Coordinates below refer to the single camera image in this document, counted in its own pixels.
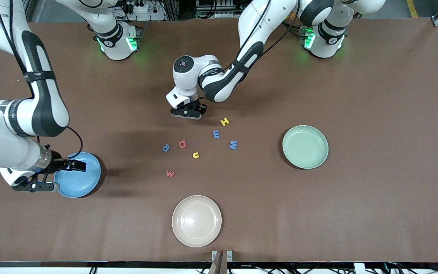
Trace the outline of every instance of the black strap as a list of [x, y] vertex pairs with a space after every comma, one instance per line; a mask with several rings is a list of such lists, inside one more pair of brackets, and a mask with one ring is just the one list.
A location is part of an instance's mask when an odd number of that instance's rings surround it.
[[30, 71], [23, 73], [23, 77], [28, 83], [47, 79], [56, 80], [55, 73], [53, 71]]
[[244, 73], [245, 75], [249, 73], [250, 68], [245, 67], [243, 64], [241, 64], [240, 62], [238, 62], [238, 60], [234, 59], [233, 61], [233, 66], [235, 69], [237, 69], [238, 71]]

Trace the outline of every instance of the floor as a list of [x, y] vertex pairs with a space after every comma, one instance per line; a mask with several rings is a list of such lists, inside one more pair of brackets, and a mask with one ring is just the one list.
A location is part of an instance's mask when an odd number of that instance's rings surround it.
[[[75, 12], [60, 5], [55, 0], [45, 2], [41, 12], [40, 22], [83, 22]], [[431, 17], [438, 12], [438, 0], [386, 0], [381, 10], [367, 19], [394, 19], [410, 17]]]

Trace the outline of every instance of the brown table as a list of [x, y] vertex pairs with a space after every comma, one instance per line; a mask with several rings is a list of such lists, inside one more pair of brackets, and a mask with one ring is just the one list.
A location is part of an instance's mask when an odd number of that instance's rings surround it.
[[[13, 191], [0, 176], [0, 260], [197, 261], [233, 250], [240, 261], [438, 261], [438, 28], [429, 19], [355, 20], [332, 59], [288, 35], [200, 121], [168, 112], [172, 63], [215, 54], [229, 64], [236, 20], [151, 22], [125, 61], [106, 58], [83, 23], [31, 28], [71, 126], [107, 177], [95, 194], [67, 199]], [[0, 99], [28, 95], [0, 52]], [[282, 156], [283, 134], [299, 124], [329, 141], [314, 170]], [[78, 149], [71, 132], [42, 142], [63, 155]], [[171, 227], [175, 206], [193, 194], [216, 201], [224, 221], [198, 249]]]

